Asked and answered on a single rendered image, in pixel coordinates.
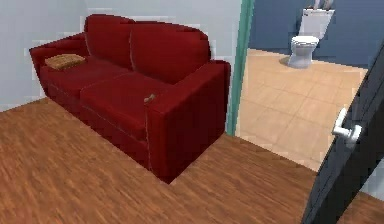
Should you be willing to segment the red sofa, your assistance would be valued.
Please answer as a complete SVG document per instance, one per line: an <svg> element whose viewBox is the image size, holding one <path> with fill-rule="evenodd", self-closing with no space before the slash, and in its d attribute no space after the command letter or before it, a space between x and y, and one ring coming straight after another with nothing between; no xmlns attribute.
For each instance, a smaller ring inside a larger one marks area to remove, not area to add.
<svg viewBox="0 0 384 224"><path fill-rule="evenodd" d="M63 70L45 64L60 54L86 61ZM165 183L224 133L231 66L212 59L196 28L92 14L83 32L30 56L47 97Z"/></svg>

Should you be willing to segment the white toilet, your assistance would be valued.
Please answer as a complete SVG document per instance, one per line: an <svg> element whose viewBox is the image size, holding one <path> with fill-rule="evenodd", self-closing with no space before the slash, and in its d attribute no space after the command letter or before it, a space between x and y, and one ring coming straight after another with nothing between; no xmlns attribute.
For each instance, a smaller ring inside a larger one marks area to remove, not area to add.
<svg viewBox="0 0 384 224"><path fill-rule="evenodd" d="M291 38L291 55L288 66L305 69L312 63L312 55L325 36L334 10L304 9L299 33Z"/></svg>

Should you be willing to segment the black room door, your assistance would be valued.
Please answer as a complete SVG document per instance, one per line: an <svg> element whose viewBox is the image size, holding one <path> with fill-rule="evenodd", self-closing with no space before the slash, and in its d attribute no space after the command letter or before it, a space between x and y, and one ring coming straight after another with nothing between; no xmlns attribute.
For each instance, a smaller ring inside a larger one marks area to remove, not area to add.
<svg viewBox="0 0 384 224"><path fill-rule="evenodd" d="M360 125L356 145L334 138L318 170L300 224L337 224L384 158L384 42L347 108L344 128Z"/></svg>

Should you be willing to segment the teal door frame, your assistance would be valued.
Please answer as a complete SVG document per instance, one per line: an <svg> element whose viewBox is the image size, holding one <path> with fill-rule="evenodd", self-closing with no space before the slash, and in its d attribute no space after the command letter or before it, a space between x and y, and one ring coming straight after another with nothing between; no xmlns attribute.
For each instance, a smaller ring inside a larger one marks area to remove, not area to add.
<svg viewBox="0 0 384 224"><path fill-rule="evenodd" d="M242 91L245 62L249 44L252 16L255 0L241 0L241 11L237 30L236 54L229 92L229 102L226 120L226 132L234 136L236 132L240 95Z"/></svg>

